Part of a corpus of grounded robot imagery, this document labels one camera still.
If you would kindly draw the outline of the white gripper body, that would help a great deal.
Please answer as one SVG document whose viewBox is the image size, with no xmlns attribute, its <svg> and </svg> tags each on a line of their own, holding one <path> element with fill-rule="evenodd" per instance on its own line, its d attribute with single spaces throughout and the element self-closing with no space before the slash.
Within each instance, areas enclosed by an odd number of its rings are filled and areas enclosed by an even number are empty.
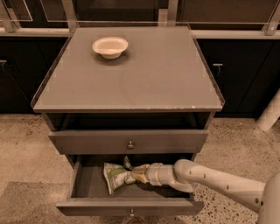
<svg viewBox="0 0 280 224">
<path fill-rule="evenodd" d="M 151 164 L 147 168 L 145 176 L 152 186 L 172 186 L 176 183 L 173 166 L 171 164 Z"/>
</svg>

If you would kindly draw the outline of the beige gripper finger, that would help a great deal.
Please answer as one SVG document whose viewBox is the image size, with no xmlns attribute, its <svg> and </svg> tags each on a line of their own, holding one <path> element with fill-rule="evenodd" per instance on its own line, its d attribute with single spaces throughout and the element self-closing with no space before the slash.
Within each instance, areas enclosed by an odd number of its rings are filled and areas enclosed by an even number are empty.
<svg viewBox="0 0 280 224">
<path fill-rule="evenodd" d="M 149 164 L 142 164 L 137 167 L 134 167 L 132 171 L 134 173 L 145 173 L 145 171 L 148 169 L 149 166 L 150 166 Z"/>
<path fill-rule="evenodd" d="M 141 183 L 147 184 L 149 182 L 145 174 L 132 172 L 131 175 L 135 180 L 140 181 Z"/>
</svg>

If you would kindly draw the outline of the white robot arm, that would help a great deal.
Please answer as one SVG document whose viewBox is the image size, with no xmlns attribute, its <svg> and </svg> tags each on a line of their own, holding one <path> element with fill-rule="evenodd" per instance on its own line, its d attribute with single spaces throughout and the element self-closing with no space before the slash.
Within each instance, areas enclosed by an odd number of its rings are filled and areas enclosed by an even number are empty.
<svg viewBox="0 0 280 224">
<path fill-rule="evenodd" d="M 280 224 L 280 172 L 263 183 L 180 159 L 175 164 L 140 165 L 132 169 L 132 176 L 185 193 L 193 193 L 202 184 L 258 213 L 258 224 Z"/>
</svg>

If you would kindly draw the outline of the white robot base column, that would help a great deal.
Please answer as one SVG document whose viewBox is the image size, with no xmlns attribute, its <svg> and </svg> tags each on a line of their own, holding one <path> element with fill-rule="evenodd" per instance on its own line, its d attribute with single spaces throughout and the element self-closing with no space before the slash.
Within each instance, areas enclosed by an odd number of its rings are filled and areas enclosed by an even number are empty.
<svg viewBox="0 0 280 224">
<path fill-rule="evenodd" d="M 280 117 L 280 89 L 257 119 L 256 124 L 262 131 L 269 131 Z"/>
</svg>

